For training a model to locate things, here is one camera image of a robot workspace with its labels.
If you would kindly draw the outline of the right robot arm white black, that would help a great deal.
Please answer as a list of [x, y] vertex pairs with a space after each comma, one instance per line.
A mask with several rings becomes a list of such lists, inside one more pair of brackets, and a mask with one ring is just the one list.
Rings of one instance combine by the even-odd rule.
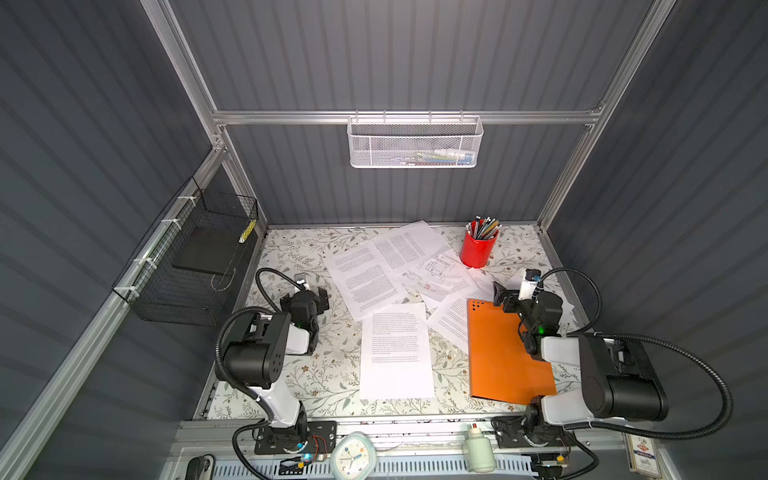
[[[723, 429], [734, 411], [734, 398], [725, 380], [705, 360], [666, 340], [634, 333], [594, 331], [595, 319], [560, 335], [563, 300], [546, 290], [556, 269], [527, 269], [516, 289], [493, 284], [492, 302], [518, 317], [517, 334], [535, 361], [578, 367], [578, 389], [534, 397], [519, 422], [519, 431], [533, 446], [554, 438], [575, 439], [576, 430], [599, 429], [660, 440], [694, 440]], [[652, 345], [678, 354], [699, 367], [715, 384], [721, 407], [714, 420], [683, 431], [653, 431], [634, 427], [636, 421], [661, 422], [670, 405], [662, 382], [646, 351]]]

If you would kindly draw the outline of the diagram paper sheet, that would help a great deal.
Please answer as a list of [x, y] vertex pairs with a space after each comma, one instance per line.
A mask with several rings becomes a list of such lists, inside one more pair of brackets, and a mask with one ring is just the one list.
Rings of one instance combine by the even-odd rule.
[[399, 273], [396, 278], [406, 287], [435, 301], [473, 290], [476, 283], [468, 268], [452, 249], [446, 249], [411, 269]]

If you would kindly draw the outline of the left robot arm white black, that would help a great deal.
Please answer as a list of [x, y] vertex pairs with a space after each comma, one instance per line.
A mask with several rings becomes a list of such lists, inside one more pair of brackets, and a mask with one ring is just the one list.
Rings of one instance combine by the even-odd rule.
[[[265, 273], [287, 281], [295, 292], [275, 302], [261, 282]], [[268, 267], [256, 271], [254, 283], [269, 306], [244, 307], [224, 321], [214, 346], [215, 374], [262, 408], [263, 426], [303, 433], [306, 411], [289, 391], [282, 370], [287, 357], [315, 352], [319, 318], [330, 308], [329, 294]]]

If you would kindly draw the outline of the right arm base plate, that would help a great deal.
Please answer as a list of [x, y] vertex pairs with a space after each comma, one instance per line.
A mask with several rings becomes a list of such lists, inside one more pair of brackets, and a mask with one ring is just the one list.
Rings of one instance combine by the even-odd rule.
[[570, 448], [575, 445], [561, 427], [536, 423], [525, 415], [493, 417], [491, 427], [500, 448]]

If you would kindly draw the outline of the orange folder black inside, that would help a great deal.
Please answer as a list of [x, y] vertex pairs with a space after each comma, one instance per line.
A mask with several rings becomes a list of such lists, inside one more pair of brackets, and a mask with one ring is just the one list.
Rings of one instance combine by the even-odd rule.
[[519, 316], [467, 301], [469, 389], [474, 398], [526, 405], [557, 393], [552, 366], [533, 359], [517, 333]]

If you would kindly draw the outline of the yellow marker in basket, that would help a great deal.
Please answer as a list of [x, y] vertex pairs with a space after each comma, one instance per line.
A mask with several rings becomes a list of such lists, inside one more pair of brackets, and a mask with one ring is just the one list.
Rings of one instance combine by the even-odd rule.
[[249, 224], [245, 227], [245, 229], [242, 231], [241, 235], [239, 236], [238, 242], [240, 244], [244, 244], [248, 240], [249, 236], [257, 226], [257, 223], [258, 221], [256, 219], [251, 220], [249, 222]]

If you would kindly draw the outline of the white table clock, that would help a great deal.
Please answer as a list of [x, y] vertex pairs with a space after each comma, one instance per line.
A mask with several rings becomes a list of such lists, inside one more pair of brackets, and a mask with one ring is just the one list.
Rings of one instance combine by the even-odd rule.
[[377, 450], [368, 436], [354, 432], [334, 448], [330, 465], [336, 480], [368, 479], [378, 463]]

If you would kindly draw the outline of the red pen cup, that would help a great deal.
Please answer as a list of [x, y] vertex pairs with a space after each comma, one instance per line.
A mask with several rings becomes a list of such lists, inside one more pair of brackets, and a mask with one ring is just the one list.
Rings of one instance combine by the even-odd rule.
[[498, 235], [494, 235], [490, 239], [478, 240], [466, 232], [459, 255], [460, 261], [469, 268], [484, 268], [490, 260], [497, 237]]

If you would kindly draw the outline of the printed paper sheet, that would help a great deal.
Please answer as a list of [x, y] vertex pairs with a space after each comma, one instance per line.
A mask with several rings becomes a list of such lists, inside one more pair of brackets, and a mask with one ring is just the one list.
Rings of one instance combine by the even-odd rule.
[[468, 298], [446, 298], [427, 320], [427, 325], [463, 353], [469, 353]]
[[364, 400], [435, 396], [424, 304], [389, 305], [363, 320], [359, 394]]
[[371, 240], [332, 254], [324, 262], [349, 313], [358, 323], [391, 304], [403, 303], [408, 297]]
[[375, 237], [372, 243], [393, 273], [417, 267], [450, 249], [444, 238], [424, 221], [392, 229]]

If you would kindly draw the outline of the black stapler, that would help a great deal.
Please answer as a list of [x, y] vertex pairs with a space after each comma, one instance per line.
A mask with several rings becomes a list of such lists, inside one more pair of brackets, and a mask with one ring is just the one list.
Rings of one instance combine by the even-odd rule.
[[210, 454], [192, 458], [184, 473], [184, 480], [211, 480], [215, 469], [215, 457]]

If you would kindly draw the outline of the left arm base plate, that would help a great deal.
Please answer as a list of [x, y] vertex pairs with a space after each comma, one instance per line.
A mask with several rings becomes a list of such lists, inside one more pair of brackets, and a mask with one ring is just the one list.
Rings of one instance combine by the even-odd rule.
[[330, 454], [338, 439], [336, 421], [309, 421], [288, 428], [264, 427], [253, 437], [256, 455]]

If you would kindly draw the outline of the white glue bottle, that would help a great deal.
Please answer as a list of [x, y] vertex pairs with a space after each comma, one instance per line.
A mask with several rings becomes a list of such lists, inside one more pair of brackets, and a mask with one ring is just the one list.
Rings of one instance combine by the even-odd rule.
[[476, 423], [471, 423], [467, 427], [463, 453], [469, 472], [492, 473], [496, 470], [491, 442]]

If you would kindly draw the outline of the printed paper sheet back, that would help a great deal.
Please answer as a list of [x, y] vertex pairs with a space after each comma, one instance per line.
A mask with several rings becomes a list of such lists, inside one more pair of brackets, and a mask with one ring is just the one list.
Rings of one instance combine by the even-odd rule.
[[424, 221], [392, 229], [375, 237], [372, 243], [393, 273], [417, 267], [450, 249], [444, 238]]

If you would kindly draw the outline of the printed paper sheet front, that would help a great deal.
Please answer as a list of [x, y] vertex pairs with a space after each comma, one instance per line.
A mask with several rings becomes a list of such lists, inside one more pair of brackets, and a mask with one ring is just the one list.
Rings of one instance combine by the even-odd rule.
[[389, 305], [363, 320], [359, 394], [364, 400], [435, 396], [424, 304]]

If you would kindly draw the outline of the pens in red cup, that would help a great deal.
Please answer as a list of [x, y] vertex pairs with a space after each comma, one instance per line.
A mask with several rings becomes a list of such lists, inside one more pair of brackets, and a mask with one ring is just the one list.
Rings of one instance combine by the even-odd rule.
[[485, 241], [495, 239], [501, 223], [491, 217], [476, 216], [466, 225], [466, 233], [474, 240]]

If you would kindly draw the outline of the playing card box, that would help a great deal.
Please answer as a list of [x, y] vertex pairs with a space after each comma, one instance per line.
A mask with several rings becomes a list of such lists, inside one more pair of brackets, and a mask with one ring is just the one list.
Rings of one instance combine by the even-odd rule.
[[644, 436], [625, 434], [629, 470], [651, 479], [663, 477], [654, 440]]

